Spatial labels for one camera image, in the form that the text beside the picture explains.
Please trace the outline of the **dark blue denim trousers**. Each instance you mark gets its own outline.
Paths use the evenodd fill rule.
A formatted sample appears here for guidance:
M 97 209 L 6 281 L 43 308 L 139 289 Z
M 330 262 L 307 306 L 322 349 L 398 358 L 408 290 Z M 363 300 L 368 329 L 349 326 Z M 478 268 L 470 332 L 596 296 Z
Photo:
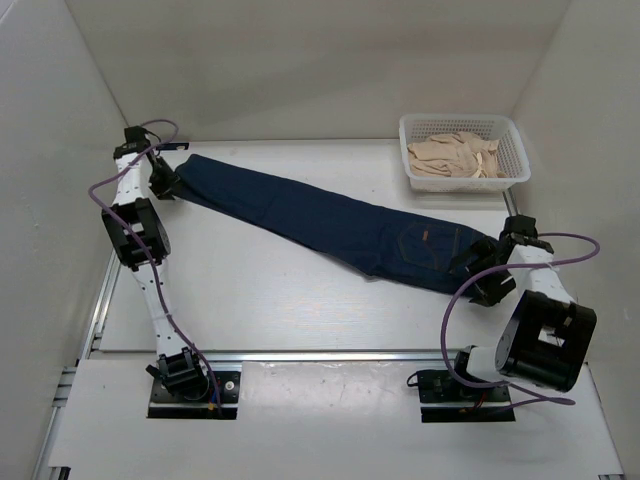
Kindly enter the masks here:
M 361 274 L 454 293 L 478 242 L 469 226 L 389 209 L 295 180 L 191 155 L 175 173 L 180 198 L 325 254 Z

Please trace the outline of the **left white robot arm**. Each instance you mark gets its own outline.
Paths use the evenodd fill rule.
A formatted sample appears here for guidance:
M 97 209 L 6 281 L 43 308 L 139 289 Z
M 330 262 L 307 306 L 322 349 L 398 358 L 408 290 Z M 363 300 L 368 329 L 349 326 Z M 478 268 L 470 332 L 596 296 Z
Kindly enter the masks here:
M 161 147 L 152 145 L 157 136 L 144 125 L 125 128 L 124 136 L 113 154 L 120 175 L 116 196 L 101 217 L 116 256 L 141 290 L 153 325 L 157 360 L 147 371 L 175 398 L 204 401 L 213 390 L 211 377 L 167 318 L 171 308 L 162 288 L 171 247 L 151 200 L 172 200 L 178 177 L 160 156 Z

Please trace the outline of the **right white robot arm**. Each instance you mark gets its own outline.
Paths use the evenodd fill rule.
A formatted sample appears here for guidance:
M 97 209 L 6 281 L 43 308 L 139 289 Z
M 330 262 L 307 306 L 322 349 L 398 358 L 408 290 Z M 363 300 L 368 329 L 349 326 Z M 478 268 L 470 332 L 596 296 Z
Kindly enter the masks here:
M 483 389 L 522 382 L 561 393 L 574 387 L 597 316 L 563 286 L 557 269 L 574 261 L 555 259 L 549 237 L 537 231 L 534 218 L 510 216 L 497 241 L 482 239 L 453 260 L 468 275 L 455 299 L 466 295 L 492 307 L 511 292 L 518 296 L 494 346 L 471 345 L 445 362 L 458 398 L 470 400 Z

